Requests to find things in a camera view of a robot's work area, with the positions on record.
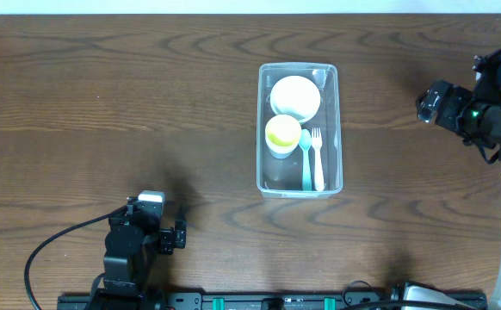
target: white wall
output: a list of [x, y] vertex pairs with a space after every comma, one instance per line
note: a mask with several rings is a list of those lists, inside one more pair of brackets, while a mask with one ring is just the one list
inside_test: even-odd
[[0, 0], [0, 14], [501, 13], [501, 0]]

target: cup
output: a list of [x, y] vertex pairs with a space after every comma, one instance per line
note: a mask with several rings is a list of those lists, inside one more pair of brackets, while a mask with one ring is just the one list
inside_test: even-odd
[[287, 158], [299, 144], [301, 132], [301, 126], [293, 116], [276, 115], [266, 124], [266, 145], [275, 158]]
[[321, 95], [312, 81], [305, 77], [284, 77], [275, 83], [269, 104], [276, 115], [291, 115], [300, 124], [318, 113]]

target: white fork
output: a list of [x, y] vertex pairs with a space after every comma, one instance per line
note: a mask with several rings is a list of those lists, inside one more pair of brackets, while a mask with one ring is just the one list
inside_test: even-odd
[[317, 191], [323, 191], [325, 184], [323, 180], [323, 167], [321, 166], [321, 146], [323, 140], [321, 139], [321, 129], [312, 129], [312, 147], [315, 151], [315, 165], [313, 167], [313, 186]]

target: plastic container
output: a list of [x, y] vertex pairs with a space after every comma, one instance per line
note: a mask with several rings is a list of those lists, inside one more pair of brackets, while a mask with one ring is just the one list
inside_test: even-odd
[[[302, 128], [319, 127], [323, 138], [321, 163], [325, 190], [302, 190], [302, 150], [299, 146], [288, 158], [277, 159], [266, 145], [265, 126], [275, 116], [269, 94], [275, 83], [288, 76], [308, 78], [318, 86], [321, 104], [318, 113]], [[343, 188], [343, 148], [340, 127], [338, 74], [334, 65], [314, 63], [274, 63], [260, 67], [258, 78], [257, 113], [257, 186], [264, 197], [272, 198], [328, 198]], [[314, 166], [313, 149], [309, 152], [310, 166]]]

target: spoon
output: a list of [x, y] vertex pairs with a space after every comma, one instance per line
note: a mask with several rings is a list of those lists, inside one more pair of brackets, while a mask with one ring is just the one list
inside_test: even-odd
[[310, 172], [310, 158], [308, 151], [312, 146], [312, 136], [307, 129], [302, 129], [299, 146], [302, 149], [302, 190], [312, 190], [312, 173]]

